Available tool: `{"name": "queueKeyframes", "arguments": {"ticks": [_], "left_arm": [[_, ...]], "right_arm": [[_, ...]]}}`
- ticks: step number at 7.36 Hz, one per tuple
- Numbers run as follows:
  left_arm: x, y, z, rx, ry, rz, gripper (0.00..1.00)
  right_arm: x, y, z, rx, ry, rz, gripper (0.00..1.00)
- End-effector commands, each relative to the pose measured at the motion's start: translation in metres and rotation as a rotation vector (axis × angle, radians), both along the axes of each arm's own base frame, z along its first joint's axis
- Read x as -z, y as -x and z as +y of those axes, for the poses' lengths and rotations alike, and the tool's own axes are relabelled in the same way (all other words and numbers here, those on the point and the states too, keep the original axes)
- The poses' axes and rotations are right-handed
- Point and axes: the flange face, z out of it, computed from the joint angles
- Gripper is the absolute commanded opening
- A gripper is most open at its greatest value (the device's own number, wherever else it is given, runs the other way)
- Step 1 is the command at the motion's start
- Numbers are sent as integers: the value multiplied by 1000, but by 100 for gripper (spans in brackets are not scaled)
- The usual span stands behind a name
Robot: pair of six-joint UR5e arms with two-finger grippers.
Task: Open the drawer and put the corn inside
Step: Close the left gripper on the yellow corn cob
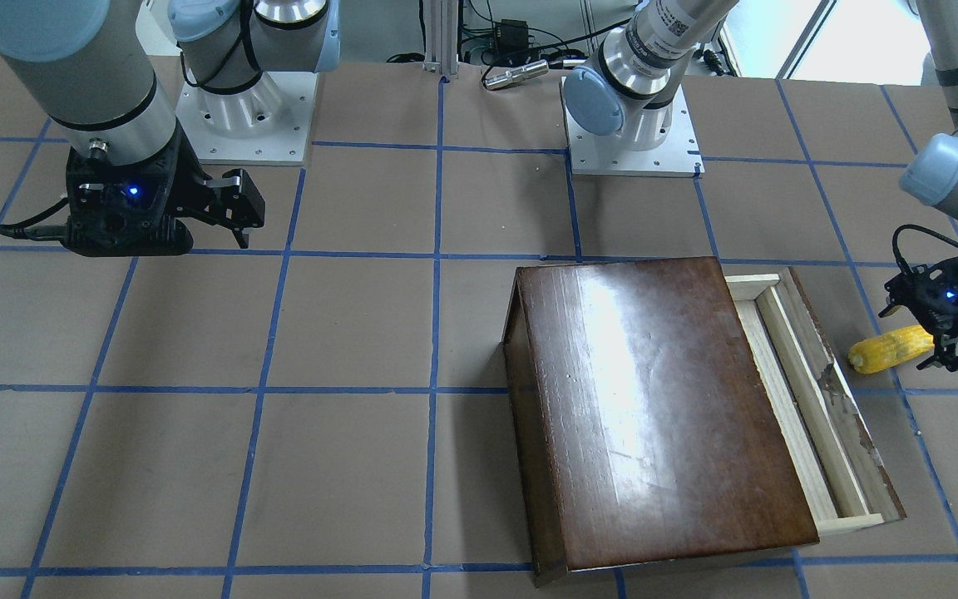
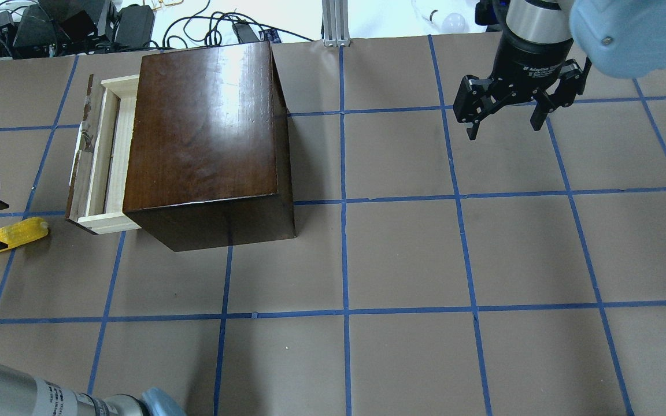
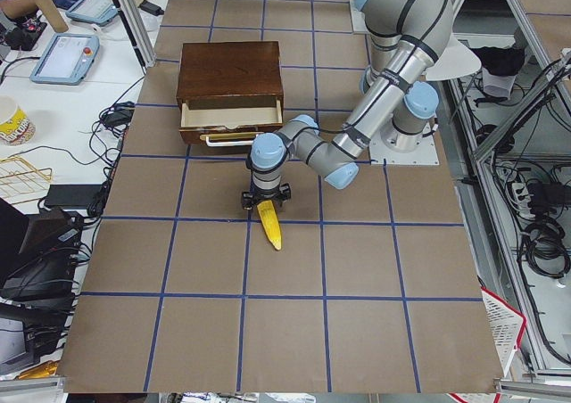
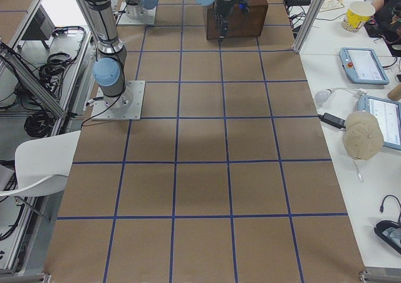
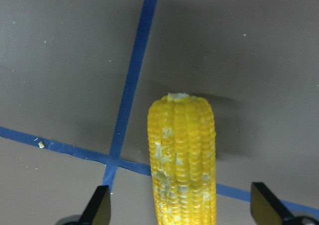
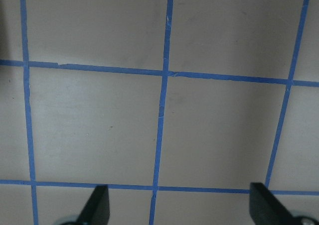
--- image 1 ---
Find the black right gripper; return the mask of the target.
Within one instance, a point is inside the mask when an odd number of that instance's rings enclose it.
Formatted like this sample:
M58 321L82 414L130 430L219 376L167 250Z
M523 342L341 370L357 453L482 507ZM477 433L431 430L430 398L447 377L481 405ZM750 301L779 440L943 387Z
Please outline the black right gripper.
M66 160L69 216L62 245L86 257L183 255L197 249L249 249L263 228L264 198L245 170L209 180L182 133L151 158L111 166L81 155ZM178 207L210 200L193 212L193 235Z

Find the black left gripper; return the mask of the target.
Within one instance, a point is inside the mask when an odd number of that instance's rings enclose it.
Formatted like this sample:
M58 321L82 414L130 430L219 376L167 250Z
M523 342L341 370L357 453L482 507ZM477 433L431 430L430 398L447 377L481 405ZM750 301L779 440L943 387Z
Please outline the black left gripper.
M932 334L934 352L917 370L942 367L958 372L958 257L934 265L898 265L900 273L888 280L879 319L911 314Z

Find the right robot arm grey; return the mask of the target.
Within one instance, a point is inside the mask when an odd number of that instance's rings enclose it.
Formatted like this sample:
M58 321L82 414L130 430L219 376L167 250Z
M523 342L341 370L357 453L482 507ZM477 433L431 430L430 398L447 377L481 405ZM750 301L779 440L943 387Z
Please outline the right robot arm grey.
M259 163L303 160L312 92L290 84L338 67L338 2L171 1L180 100L141 45L139 11L134 1L0 1L0 56L70 144L61 199L0 235L125 257L190 253L189 219L231 232L240 249L263 227L244 158L217 177L203 163L233 144Z

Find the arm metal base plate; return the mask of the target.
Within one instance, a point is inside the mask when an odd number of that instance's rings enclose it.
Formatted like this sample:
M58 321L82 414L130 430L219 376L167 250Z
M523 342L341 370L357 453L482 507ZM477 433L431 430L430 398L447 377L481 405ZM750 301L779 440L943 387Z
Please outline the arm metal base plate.
M176 117L203 164L304 166L317 87L311 72L266 72L234 95L185 85Z
M564 114L571 169L585 176L695 177L706 171L684 88L661 109L644 109L623 131L596 136Z

